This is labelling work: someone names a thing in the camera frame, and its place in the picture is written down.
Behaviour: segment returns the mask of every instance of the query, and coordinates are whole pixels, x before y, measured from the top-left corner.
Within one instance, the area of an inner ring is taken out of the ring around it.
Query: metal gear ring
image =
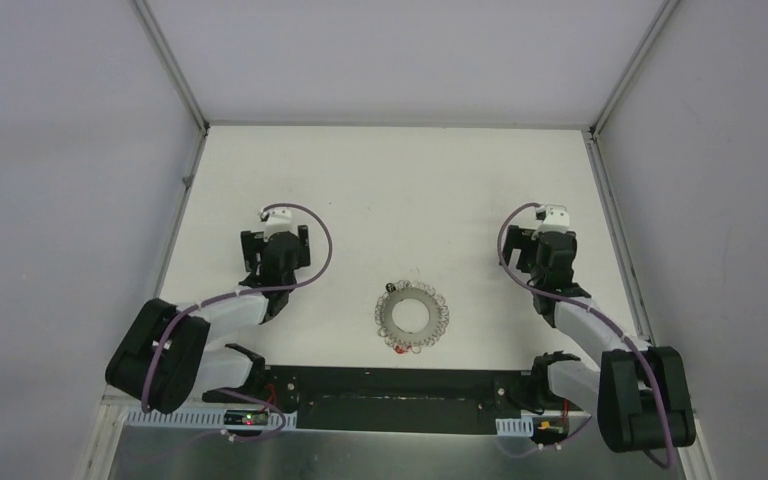
[[[446,333],[449,307],[446,306],[446,299],[434,288],[421,282],[399,280],[388,283],[386,289],[387,292],[375,305],[375,323],[379,326],[378,336],[384,338],[388,347],[398,353],[419,353],[422,347],[434,345]],[[428,309],[428,324],[417,332],[407,332],[393,320],[395,306],[408,299],[418,300]]]

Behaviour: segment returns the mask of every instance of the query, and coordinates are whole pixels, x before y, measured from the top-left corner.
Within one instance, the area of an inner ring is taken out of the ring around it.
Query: red wire
[[[569,400],[566,398],[564,399],[564,412],[561,414],[561,420],[563,420],[564,425],[569,426]]]
[[[269,398],[266,399],[266,403],[275,403],[278,401],[278,394],[275,393],[275,387],[271,383],[266,384],[266,389],[269,390]],[[260,409],[257,413],[263,413],[266,411],[266,407]]]

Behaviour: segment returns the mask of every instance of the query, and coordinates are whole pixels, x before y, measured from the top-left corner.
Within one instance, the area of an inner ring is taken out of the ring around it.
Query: white table surface
[[[204,299],[246,273],[241,230],[274,202],[317,212],[334,237],[331,268],[296,290],[271,322],[239,331],[269,364],[527,369],[535,356],[583,355],[497,265],[501,222],[529,201],[565,205],[578,234],[575,279],[633,332],[616,257],[580,132],[442,128],[213,127],[161,297]],[[316,222],[312,275],[325,256]],[[533,226],[533,212],[515,223]],[[396,354],[376,332],[384,285],[425,282],[446,298],[449,328],[420,354]]]

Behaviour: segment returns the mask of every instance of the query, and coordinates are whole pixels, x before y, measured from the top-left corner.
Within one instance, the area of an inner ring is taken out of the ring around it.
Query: metal frame edge
[[[209,124],[204,118],[204,113],[202,112],[201,107],[199,107],[198,101],[196,101],[195,95],[190,88],[190,84],[187,83],[187,79],[181,71],[181,66],[178,64],[178,60],[172,53],[169,43],[166,41],[166,36],[163,35],[163,30],[160,29],[160,25],[157,23],[157,19],[148,4],[148,0],[131,0],[131,4],[137,15],[137,19],[145,29],[152,47],[154,47],[158,60],[160,60],[166,73],[169,74],[169,79],[172,81],[172,85],[175,87],[178,95],[180,95],[187,110],[189,110],[199,131],[202,134],[206,133]]]
[[[122,406],[99,406],[90,442],[75,472],[76,480],[107,480],[110,477],[126,413]]]
[[[649,53],[652,51],[652,47],[655,45],[655,41],[660,37],[664,28],[667,26],[670,17],[676,10],[676,7],[681,4],[682,0],[664,0],[658,12],[655,14],[655,18],[652,19],[652,23],[649,24],[649,28],[646,29],[646,33],[643,34],[643,38],[640,40],[640,44],[631,56],[628,64],[625,66],[622,75],[617,84],[611,90],[611,94],[608,96],[608,101],[605,106],[602,107],[602,111],[599,112],[599,117],[596,119],[596,123],[593,125],[591,131],[597,136],[602,133],[608,120],[611,118],[611,114],[614,113],[617,103],[625,95],[628,90],[631,81],[637,76],[640,71],[640,67]]]
[[[699,424],[698,418],[694,419],[694,422],[696,423],[696,442],[689,447],[678,449],[684,476],[687,480],[717,480],[717,471],[714,469],[714,462],[708,451],[708,442],[702,433],[702,425]]]
[[[183,177],[181,181],[184,184],[184,192],[181,194],[181,201],[178,203],[178,209],[175,212],[175,222],[172,225],[172,232],[169,234],[169,240],[163,247],[163,261],[160,265],[160,271],[157,274],[157,281],[154,284],[154,290],[152,295],[157,297],[160,295],[160,291],[163,289],[163,282],[166,280],[166,273],[169,271],[169,264],[172,262],[172,253],[175,250],[175,241],[178,239],[178,233],[181,230],[181,223],[184,221],[184,213],[187,211],[187,203],[190,200],[190,192],[193,190],[193,181],[198,172],[199,164],[201,163],[201,157],[204,154],[205,146],[207,145],[207,135],[209,128],[204,130],[199,135],[198,145],[196,146],[195,156],[193,157],[193,163],[190,166],[189,172],[186,177]]]
[[[569,124],[526,124],[514,122],[487,122],[487,123],[469,123],[469,122],[434,122],[434,121],[235,121],[235,120],[212,120],[211,126],[214,127],[385,127],[385,128],[492,128],[504,130],[586,130],[590,125]]]
[[[610,177],[602,161],[602,154],[599,144],[593,139],[590,132],[582,131],[584,144],[587,148],[587,156],[590,157],[590,167],[593,170],[593,178],[596,181],[596,190],[599,193],[599,200],[602,203],[602,211],[605,214],[605,221],[608,224],[608,232],[611,235],[611,243],[614,245],[614,254],[617,257],[617,263],[620,266],[623,287],[625,288],[628,306],[631,309],[631,317],[637,334],[654,342],[652,335],[652,326],[649,322],[649,316],[646,312],[646,306],[643,301],[643,295],[640,292],[640,285],[637,283],[637,272],[631,260],[631,253],[626,240],[625,229],[623,228],[622,217],[620,216],[619,206],[614,198],[613,188],[611,187]]]

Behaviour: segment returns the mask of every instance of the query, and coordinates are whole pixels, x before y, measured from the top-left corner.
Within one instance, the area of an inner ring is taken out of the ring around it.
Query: circular metal disc
[[[406,332],[399,328],[393,320],[393,309],[399,302],[408,299],[418,300],[428,309],[428,324],[418,332]],[[385,328],[387,333],[389,333],[388,336],[393,337],[397,343],[404,345],[428,344],[434,340],[435,332],[439,333],[440,330],[445,330],[446,328],[443,316],[440,314],[440,308],[441,306],[434,297],[426,293],[425,290],[413,287],[397,290],[390,293],[389,297],[384,301],[381,327]]]

